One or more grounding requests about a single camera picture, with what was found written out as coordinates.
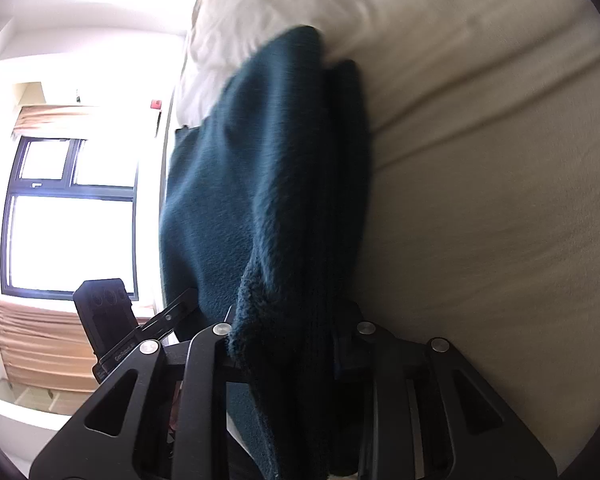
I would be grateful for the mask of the person left hand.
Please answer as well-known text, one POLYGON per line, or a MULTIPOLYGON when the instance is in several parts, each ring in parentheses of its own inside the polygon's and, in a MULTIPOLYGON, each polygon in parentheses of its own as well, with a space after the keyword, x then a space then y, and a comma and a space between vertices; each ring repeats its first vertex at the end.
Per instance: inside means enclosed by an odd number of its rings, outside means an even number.
POLYGON ((182 383, 176 382, 174 386, 173 399, 169 415, 169 431, 171 434, 175 434, 178 429, 178 412, 180 411, 182 396, 182 383))

